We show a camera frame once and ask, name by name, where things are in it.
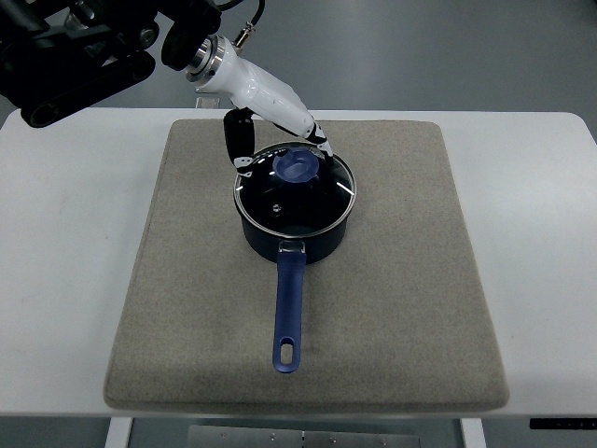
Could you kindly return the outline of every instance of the metal plate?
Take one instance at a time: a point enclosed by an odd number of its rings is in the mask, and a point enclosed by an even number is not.
[[[188,448],[302,448],[302,432],[254,427],[199,427],[188,429]]]
[[[420,448],[417,436],[193,425],[188,448]]]
[[[417,436],[307,431],[303,448],[420,448]]]

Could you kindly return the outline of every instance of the white table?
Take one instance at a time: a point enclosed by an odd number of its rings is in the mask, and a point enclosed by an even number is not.
[[[224,113],[91,108],[44,130],[8,118],[0,414],[128,414],[108,408],[102,388],[166,137],[177,119]],[[511,393],[505,408],[470,416],[595,415],[597,146],[584,122],[563,113],[313,114],[441,127]]]

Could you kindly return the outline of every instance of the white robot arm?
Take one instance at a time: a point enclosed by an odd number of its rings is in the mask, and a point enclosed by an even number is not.
[[[237,48],[225,37],[212,35],[205,39],[187,67],[187,79],[195,82],[200,91],[225,93],[239,109],[248,109],[288,133],[305,138],[327,158],[333,157],[321,127],[292,88],[240,58]]]

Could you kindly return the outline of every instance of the saucepan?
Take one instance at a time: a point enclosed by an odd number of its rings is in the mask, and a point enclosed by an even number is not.
[[[266,147],[234,183],[244,236],[277,264],[273,367],[299,367],[305,266],[330,255],[346,231],[356,189],[348,165],[315,145],[290,142]]]

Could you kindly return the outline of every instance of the handle hole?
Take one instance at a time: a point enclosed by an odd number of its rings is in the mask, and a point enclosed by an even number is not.
[[[283,364],[292,364],[294,349],[295,347],[291,339],[282,340],[282,347],[280,347],[280,360]]]

